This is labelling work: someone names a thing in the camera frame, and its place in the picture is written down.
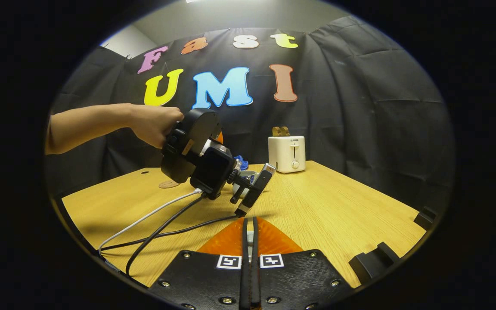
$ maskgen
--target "black fabric backdrop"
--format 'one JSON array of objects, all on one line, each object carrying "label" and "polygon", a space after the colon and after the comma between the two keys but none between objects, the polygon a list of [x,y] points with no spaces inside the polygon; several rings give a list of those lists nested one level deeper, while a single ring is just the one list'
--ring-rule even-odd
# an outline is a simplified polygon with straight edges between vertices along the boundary
[{"label": "black fabric backdrop", "polygon": [[[279,47],[270,35],[286,33],[298,47]],[[233,47],[237,35],[258,37],[255,49]],[[206,37],[208,46],[181,55],[185,43]],[[306,137],[307,160],[316,161],[421,210],[447,206],[453,186],[455,150],[445,104],[434,83],[409,53],[352,16],[310,34],[282,29],[211,31],[166,44],[149,71],[137,74],[143,54],[133,59],[99,47],[78,67],[53,113],[93,104],[144,104],[146,80],[162,75],[157,95],[167,90],[166,74],[183,69],[177,93],[165,106],[187,112],[195,104],[198,73],[223,80],[229,69],[248,67],[246,106],[212,104],[223,126],[224,143],[250,163],[267,161],[273,126]],[[295,102],[273,98],[271,64],[291,66]],[[64,196],[101,181],[157,167],[161,153],[130,129],[94,139],[63,155],[47,157],[48,182]]]}]

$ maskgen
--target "black cable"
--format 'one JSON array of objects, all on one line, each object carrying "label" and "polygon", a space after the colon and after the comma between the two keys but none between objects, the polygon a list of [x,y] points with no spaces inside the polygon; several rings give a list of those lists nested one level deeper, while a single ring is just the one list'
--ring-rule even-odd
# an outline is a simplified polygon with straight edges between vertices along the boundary
[{"label": "black cable", "polygon": [[152,241],[152,239],[156,238],[156,236],[164,230],[164,228],[166,228],[173,220],[175,220],[178,216],[180,216],[181,214],[183,214],[183,212],[185,212],[186,210],[188,210],[189,208],[191,208],[191,206],[194,206],[195,204],[197,204],[198,202],[200,202],[202,199],[204,199],[206,196],[204,193],[202,193],[202,195],[197,198],[196,200],[194,200],[193,202],[191,202],[190,204],[187,204],[187,206],[185,206],[184,208],[182,208],[181,210],[179,210],[179,212],[177,212],[176,214],[174,214],[171,218],[169,218],[168,220],[166,220],[158,229],[156,229],[148,238],[146,238],[145,241],[143,241],[143,244],[140,245],[136,250],[135,252],[133,252],[133,255],[131,255],[130,259],[127,261],[127,265],[126,265],[126,275],[128,277],[131,277],[130,276],[130,267],[131,267],[131,264],[133,263],[133,261],[137,258],[137,255],[139,255],[139,253],[141,251],[143,251],[143,249]]},{"label": "black cable", "polygon": [[[171,236],[171,235],[174,235],[174,234],[180,234],[180,233],[188,232],[188,231],[191,231],[193,229],[196,229],[196,228],[199,228],[199,227],[202,227],[202,226],[206,226],[206,225],[209,225],[209,224],[212,224],[212,223],[215,223],[215,222],[220,222],[222,220],[230,220],[232,218],[237,218],[237,217],[238,216],[236,216],[236,215],[232,215],[232,216],[215,218],[214,220],[209,220],[207,222],[203,222],[203,223],[197,224],[195,226],[191,226],[191,227],[187,227],[187,228],[184,228],[184,229],[180,229],[179,231],[173,231],[173,232],[167,232],[167,233],[160,233],[160,234],[158,234],[154,238],[160,238],[160,237]],[[127,247],[129,245],[137,245],[138,243],[142,243],[142,242],[144,242],[147,239],[148,239],[148,237],[147,238],[143,238],[143,239],[139,239],[139,240],[136,240],[136,241],[130,241],[130,242],[126,242],[126,243],[121,243],[119,245],[109,245],[108,247],[102,248],[101,251],[106,251],[106,250],[111,250],[111,249],[117,249],[117,248]]]}]

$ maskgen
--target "hand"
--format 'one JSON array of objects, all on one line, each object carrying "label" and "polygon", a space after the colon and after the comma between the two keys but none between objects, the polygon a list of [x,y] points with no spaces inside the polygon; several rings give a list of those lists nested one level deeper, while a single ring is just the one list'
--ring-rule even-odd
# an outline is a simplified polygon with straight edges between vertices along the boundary
[{"label": "hand", "polygon": [[166,136],[183,117],[179,108],[132,104],[128,127],[139,139],[161,149]]}]

